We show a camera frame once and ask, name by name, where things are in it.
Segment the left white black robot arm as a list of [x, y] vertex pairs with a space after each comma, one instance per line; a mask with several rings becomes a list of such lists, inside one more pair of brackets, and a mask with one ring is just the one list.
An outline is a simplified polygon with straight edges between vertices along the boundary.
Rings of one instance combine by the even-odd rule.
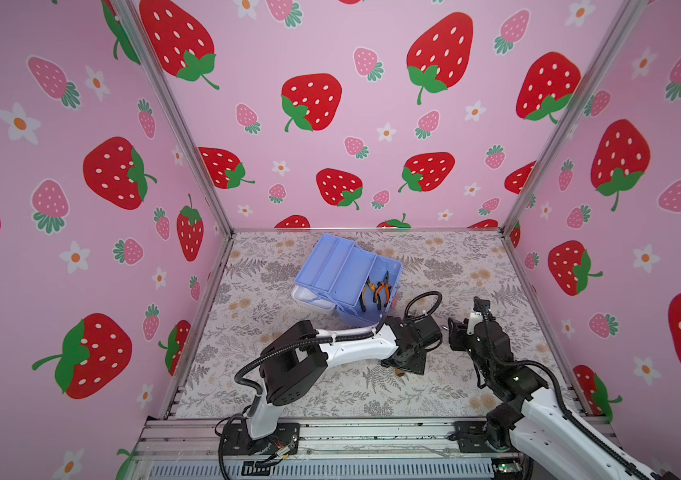
[[234, 382], [254, 389], [244, 425], [252, 441], [276, 432], [286, 406], [302, 399], [330, 368], [379, 360], [386, 368], [424, 375], [428, 353], [443, 341], [430, 315], [387, 317], [376, 325], [322, 330], [304, 320], [294, 324], [260, 357], [234, 374]]

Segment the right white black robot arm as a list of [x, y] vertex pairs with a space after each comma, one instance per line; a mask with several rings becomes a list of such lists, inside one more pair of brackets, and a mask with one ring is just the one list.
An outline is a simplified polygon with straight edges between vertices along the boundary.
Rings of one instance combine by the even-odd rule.
[[486, 442], [492, 449], [515, 448], [558, 479], [677, 477], [642, 464], [574, 414], [548, 367], [516, 360], [489, 300], [476, 297], [470, 317], [461, 323], [450, 319], [448, 330], [450, 348], [469, 354], [479, 386], [500, 400], [486, 417]]

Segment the orange black long-nose pliers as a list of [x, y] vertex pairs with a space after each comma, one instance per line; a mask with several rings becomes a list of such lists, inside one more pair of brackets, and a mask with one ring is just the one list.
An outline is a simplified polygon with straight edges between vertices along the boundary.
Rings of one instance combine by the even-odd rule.
[[390, 272], [387, 272], [383, 280], [377, 284], [374, 293], [374, 300], [378, 310], [383, 311], [389, 305], [391, 298]]

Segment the blue white plastic toolbox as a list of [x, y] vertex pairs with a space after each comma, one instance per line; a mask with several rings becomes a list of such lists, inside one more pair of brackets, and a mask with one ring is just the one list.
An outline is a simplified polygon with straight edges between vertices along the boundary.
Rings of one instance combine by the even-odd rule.
[[[395, 303], [403, 264], [360, 248], [356, 242], [330, 234], [320, 236], [296, 280], [292, 299], [314, 310], [340, 315], [346, 324], [368, 327], [381, 322]], [[368, 278], [375, 284], [390, 272], [392, 298], [378, 310], [374, 293], [368, 293], [368, 310], [360, 308], [360, 294]]]

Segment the yellow black combination pliers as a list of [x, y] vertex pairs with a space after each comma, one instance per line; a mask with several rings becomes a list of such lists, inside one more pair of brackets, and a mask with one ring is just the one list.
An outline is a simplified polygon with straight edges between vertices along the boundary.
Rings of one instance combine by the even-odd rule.
[[372, 293], [375, 293], [375, 292], [376, 292], [376, 286], [375, 286], [375, 284], [370, 280], [370, 278], [368, 278], [368, 279], [366, 280], [365, 285], [364, 285], [364, 287], [363, 287], [363, 290], [362, 290], [362, 292], [361, 292], [361, 294], [360, 294], [360, 298], [359, 298], [359, 301], [360, 301], [360, 308], [361, 308], [361, 310], [362, 310], [363, 313], [366, 313], [367, 310], [368, 310], [368, 293], [369, 293], [369, 292], [372, 292]]

